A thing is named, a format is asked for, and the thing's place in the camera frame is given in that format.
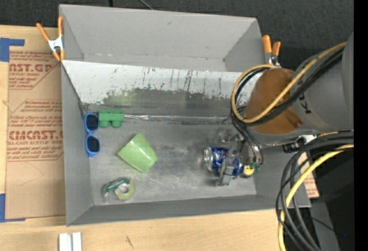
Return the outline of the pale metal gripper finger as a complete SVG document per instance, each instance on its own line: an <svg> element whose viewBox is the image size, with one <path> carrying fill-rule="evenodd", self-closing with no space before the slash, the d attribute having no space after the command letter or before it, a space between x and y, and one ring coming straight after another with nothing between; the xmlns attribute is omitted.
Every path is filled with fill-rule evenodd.
<svg viewBox="0 0 368 251"><path fill-rule="evenodd" d="M231 158L226 156L221 164L218 185L229 185L232 178Z"/></svg>
<svg viewBox="0 0 368 251"><path fill-rule="evenodd" d="M232 174L233 170L234 170L234 167L231 165L227 165L225 167L224 173L223 173L223 184L224 185L229 185L229 183L233 179L233 174Z"/></svg>

